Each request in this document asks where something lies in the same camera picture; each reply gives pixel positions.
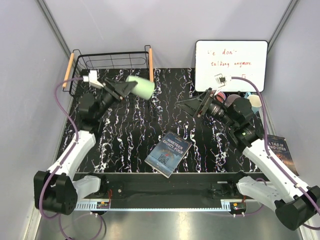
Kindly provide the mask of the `light blue mug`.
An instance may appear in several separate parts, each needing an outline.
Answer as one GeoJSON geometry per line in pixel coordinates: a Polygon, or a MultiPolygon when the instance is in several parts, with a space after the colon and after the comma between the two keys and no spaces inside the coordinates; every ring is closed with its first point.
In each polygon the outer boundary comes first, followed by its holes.
{"type": "Polygon", "coordinates": [[[244,98],[249,100],[251,104],[251,109],[254,114],[256,114],[262,107],[262,103],[258,95],[252,94],[251,92],[246,92],[244,98]]]}

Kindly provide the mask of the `pink ceramic mug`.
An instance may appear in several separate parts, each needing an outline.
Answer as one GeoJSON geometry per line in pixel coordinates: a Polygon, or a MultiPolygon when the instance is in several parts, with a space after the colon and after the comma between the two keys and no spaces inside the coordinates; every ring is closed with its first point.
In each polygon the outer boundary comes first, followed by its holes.
{"type": "Polygon", "coordinates": [[[238,99],[238,98],[240,98],[240,97],[241,97],[241,96],[238,95],[238,94],[231,94],[231,95],[229,95],[229,96],[226,98],[225,105],[226,105],[227,107],[229,107],[230,105],[232,105],[232,103],[233,103],[236,99],[238,99]]]}

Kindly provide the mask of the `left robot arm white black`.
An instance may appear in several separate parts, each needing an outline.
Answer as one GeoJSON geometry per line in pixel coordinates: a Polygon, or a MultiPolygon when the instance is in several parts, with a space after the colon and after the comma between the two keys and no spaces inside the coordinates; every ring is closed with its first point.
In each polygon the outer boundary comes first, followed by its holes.
{"type": "Polygon", "coordinates": [[[108,193],[104,177],[89,173],[82,179],[74,180],[74,176],[85,156],[97,143],[106,111],[113,103],[121,102],[134,93],[139,85],[135,79],[102,83],[91,76],[74,77],[69,81],[88,82],[101,89],[101,93],[99,96],[88,93],[80,98],[79,123],[68,118],[75,131],[73,139],[53,165],[34,175],[34,205],[46,219],[70,215],[77,202],[91,194],[103,198],[108,193]]]}

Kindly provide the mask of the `green plastic cup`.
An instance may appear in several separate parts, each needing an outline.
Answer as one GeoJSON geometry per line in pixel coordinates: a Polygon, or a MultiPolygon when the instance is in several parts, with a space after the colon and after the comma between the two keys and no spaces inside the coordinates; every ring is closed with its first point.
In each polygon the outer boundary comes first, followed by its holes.
{"type": "Polygon", "coordinates": [[[139,76],[129,75],[126,78],[126,82],[136,82],[136,85],[130,92],[147,101],[152,97],[155,90],[154,82],[139,76]]]}

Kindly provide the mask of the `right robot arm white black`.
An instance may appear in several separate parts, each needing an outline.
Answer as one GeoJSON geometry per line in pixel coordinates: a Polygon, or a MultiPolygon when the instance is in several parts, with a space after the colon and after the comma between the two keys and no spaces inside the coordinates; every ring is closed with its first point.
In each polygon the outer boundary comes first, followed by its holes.
{"type": "Polygon", "coordinates": [[[309,186],[295,175],[271,150],[268,141],[251,125],[254,116],[250,101],[236,98],[225,106],[212,89],[203,94],[176,102],[176,106],[194,118],[213,117],[226,127],[228,141],[253,162],[272,183],[268,187],[245,173],[227,185],[228,195],[250,197],[275,212],[289,230],[296,230],[320,211],[320,188],[309,186]]]}

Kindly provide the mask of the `pink plastic cup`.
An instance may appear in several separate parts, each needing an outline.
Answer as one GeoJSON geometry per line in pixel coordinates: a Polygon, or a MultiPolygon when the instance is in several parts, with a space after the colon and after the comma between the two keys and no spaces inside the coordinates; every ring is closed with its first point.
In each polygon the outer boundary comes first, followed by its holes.
{"type": "Polygon", "coordinates": [[[216,95],[215,95],[215,99],[217,101],[219,101],[220,103],[224,103],[225,102],[225,99],[226,99],[226,96],[223,92],[218,92],[216,95]]]}

